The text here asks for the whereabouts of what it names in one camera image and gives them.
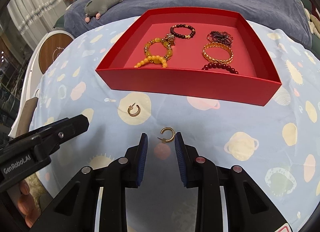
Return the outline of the left hand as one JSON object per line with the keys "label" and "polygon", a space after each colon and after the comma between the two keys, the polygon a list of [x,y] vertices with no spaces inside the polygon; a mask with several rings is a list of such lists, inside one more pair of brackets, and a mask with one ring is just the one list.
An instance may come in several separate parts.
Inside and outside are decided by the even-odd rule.
{"label": "left hand", "polygon": [[35,205],[33,196],[30,193],[29,185],[25,180],[19,183],[21,195],[17,201],[19,211],[24,215],[25,222],[31,228],[40,216],[40,211]]}

